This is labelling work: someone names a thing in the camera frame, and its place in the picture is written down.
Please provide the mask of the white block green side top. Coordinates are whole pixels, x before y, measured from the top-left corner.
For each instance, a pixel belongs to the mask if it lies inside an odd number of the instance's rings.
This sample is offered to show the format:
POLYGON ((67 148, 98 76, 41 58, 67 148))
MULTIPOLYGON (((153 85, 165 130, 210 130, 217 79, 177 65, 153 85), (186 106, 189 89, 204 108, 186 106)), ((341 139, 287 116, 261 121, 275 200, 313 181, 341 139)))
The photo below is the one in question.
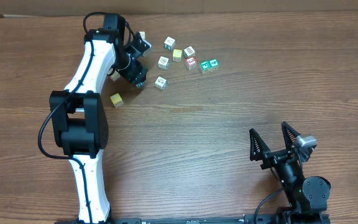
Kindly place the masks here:
POLYGON ((139 34, 143 39, 145 39, 145 32, 140 31, 139 34))

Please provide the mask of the white block dark green side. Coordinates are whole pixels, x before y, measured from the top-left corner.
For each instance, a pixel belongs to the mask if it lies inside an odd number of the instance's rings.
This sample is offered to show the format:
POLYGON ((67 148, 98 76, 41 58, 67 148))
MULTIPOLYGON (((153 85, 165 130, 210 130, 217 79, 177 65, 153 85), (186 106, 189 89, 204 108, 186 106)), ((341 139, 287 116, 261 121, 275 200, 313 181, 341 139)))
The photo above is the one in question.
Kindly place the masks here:
POLYGON ((194 57, 195 56, 195 50, 192 46, 189 46, 183 50, 185 58, 194 57))

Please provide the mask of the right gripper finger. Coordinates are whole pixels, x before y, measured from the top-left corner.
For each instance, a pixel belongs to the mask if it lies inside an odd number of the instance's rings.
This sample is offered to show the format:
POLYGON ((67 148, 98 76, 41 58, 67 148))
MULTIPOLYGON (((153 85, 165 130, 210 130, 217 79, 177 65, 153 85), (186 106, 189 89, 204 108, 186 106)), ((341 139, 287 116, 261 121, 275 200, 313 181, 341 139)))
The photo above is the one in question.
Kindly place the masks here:
POLYGON ((282 122, 281 123, 281 128, 282 128, 282 133, 283 133, 283 138, 284 138, 284 143, 285 143, 285 147, 287 149, 290 149, 291 146, 293 145, 293 143, 295 142, 295 139, 300 136, 300 133, 298 133, 297 131, 295 131, 287 122, 282 122))
POLYGON ((255 129, 249 130, 250 135, 250 160, 260 161, 267 158, 267 154, 271 153, 270 148, 266 145, 255 129))

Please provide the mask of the plain white wooden block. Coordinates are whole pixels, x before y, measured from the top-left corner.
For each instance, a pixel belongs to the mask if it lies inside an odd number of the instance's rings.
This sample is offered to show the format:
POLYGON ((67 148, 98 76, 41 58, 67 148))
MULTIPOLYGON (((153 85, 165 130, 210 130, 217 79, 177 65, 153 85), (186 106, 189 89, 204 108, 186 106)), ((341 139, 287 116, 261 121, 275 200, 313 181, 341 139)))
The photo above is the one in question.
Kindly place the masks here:
POLYGON ((120 77, 121 77, 121 75, 120 75, 118 72, 114 72, 114 73, 112 73, 111 76, 110 76, 111 80, 114 81, 114 82, 115 82, 116 80, 118 80, 120 77))

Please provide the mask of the white block blue letter side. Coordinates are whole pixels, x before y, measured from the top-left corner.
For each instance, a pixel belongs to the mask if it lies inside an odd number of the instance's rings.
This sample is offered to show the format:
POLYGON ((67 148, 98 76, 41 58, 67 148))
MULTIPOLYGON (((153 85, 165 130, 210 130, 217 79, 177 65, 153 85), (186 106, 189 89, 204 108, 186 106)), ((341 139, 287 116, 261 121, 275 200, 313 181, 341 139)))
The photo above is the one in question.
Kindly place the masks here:
POLYGON ((137 84, 138 88, 142 88, 143 86, 144 86, 144 82, 140 82, 140 83, 137 84))

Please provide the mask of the yellow topped wooden block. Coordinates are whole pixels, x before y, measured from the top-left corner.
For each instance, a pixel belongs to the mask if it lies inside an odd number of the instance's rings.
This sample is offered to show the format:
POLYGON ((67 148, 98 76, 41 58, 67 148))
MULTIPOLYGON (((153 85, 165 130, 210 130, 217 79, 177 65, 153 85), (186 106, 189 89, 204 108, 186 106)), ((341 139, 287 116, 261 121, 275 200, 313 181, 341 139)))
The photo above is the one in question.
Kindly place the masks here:
POLYGON ((115 107, 118 107, 118 106, 121 106, 124 104, 120 94, 118 94, 118 93, 110 96, 110 100, 112 101, 112 103, 115 107))

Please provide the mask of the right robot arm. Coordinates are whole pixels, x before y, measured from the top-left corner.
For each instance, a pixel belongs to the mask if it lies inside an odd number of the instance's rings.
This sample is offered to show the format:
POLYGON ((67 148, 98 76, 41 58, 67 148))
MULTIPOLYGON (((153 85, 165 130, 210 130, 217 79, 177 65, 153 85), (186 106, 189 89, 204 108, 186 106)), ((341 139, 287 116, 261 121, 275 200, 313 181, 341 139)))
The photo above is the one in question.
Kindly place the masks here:
POLYGON ((249 130, 250 160, 261 161, 262 170, 268 169, 280 182, 281 188, 265 197, 255 209, 253 223, 261 223, 259 211, 274 196, 284 193, 287 207, 280 207, 266 223, 329 223, 327 200, 331 183, 321 176, 305 177, 303 164, 317 146, 312 135, 302 135, 287 122, 281 123, 285 148, 272 152, 255 129, 249 130))

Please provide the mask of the white block teal side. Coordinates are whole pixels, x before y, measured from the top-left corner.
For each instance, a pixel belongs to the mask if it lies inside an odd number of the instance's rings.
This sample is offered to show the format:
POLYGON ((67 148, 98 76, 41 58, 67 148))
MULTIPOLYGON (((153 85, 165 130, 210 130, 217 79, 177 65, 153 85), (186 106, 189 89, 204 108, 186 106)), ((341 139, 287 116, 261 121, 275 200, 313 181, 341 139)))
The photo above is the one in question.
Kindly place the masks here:
POLYGON ((176 44, 175 39, 171 37, 167 37, 164 41, 164 48, 172 51, 175 47, 175 44, 176 44))

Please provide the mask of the green framed block right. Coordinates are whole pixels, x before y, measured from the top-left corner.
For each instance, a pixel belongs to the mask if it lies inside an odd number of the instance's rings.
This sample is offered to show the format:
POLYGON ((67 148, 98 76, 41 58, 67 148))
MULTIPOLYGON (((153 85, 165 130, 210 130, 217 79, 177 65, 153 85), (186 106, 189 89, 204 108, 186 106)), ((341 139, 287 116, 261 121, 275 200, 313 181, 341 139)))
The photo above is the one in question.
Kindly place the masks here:
POLYGON ((210 72, 215 71, 219 68, 219 62, 215 58, 210 60, 209 63, 210 63, 210 69, 209 69, 210 72))

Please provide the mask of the red framed number block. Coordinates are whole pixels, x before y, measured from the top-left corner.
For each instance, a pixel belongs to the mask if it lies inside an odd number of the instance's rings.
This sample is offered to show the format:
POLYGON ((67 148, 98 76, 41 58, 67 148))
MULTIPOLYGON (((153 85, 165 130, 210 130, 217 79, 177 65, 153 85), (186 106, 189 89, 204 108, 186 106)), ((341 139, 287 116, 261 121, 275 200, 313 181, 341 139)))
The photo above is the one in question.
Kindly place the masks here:
POLYGON ((189 57, 185 60, 185 65, 188 70, 192 70, 192 69, 196 68, 197 61, 194 57, 189 57))

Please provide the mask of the white block blue number side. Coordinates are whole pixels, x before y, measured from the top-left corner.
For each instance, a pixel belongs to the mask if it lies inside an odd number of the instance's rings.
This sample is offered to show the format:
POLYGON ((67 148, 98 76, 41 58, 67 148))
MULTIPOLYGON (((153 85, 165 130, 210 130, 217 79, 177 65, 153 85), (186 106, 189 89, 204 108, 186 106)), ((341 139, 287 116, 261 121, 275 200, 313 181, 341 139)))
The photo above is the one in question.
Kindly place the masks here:
POLYGON ((168 84, 167 80, 162 77, 158 77, 155 81, 155 87, 160 90, 164 90, 167 84, 168 84))

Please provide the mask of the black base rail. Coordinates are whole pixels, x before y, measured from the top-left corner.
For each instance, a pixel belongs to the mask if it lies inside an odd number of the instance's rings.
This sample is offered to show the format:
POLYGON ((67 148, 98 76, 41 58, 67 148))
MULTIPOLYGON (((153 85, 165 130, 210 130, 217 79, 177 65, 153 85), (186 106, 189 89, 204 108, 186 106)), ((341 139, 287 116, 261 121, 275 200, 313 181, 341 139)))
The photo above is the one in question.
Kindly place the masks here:
MULTIPOLYGON (((84 223, 83 221, 57 221, 55 223, 74 224, 84 223)), ((111 224, 253 224, 254 215, 245 215, 243 217, 221 217, 221 218, 171 218, 171 219, 145 219, 140 218, 111 218, 109 217, 105 222, 111 224)), ((274 223, 288 223, 279 220, 276 215, 257 215, 256 223, 274 224, 274 223)))

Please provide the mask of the green framed block left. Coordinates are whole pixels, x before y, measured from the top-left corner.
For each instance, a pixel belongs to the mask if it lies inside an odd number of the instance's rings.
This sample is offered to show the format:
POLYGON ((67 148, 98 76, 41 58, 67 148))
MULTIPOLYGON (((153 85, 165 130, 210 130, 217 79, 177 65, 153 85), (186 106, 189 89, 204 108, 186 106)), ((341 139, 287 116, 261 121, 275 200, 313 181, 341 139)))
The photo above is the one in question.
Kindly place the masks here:
POLYGON ((211 64, 208 60, 200 63, 200 71, 202 74, 208 73, 211 70, 211 64))

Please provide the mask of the pale yellow block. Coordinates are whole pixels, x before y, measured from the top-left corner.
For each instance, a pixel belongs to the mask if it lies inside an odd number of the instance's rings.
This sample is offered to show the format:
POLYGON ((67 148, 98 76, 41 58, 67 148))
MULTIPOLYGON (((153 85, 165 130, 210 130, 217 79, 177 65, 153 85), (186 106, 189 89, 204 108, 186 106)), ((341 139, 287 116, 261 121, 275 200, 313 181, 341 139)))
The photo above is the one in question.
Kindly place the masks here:
POLYGON ((181 62, 182 53, 183 53, 182 50, 174 49, 173 50, 173 55, 172 55, 173 61, 174 62, 181 62))

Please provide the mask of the green framed block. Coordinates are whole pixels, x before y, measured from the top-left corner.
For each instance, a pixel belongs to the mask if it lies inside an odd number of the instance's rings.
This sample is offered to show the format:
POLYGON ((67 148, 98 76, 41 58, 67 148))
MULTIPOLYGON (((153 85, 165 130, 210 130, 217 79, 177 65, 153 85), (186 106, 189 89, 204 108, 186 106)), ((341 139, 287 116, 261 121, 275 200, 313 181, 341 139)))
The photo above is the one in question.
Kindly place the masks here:
POLYGON ((210 69, 209 69, 210 72, 215 71, 219 68, 219 62, 215 58, 210 60, 209 63, 210 63, 210 69))
POLYGON ((200 71, 202 74, 208 73, 211 70, 211 64, 208 60, 200 63, 200 71))

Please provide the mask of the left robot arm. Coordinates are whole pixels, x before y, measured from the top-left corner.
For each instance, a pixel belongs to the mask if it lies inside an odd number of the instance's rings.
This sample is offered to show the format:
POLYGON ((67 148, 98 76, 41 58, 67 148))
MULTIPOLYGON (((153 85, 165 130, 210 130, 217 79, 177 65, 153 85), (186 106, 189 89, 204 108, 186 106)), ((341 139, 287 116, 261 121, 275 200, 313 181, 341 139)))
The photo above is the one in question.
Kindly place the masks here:
POLYGON ((70 83, 51 92, 50 114, 56 145, 63 149, 74 172, 80 211, 74 223, 112 223, 111 206, 104 188, 102 157, 109 126, 101 99, 107 77, 117 72, 142 88, 148 72, 138 60, 151 44, 119 14, 103 13, 103 26, 86 29, 85 51, 70 83))

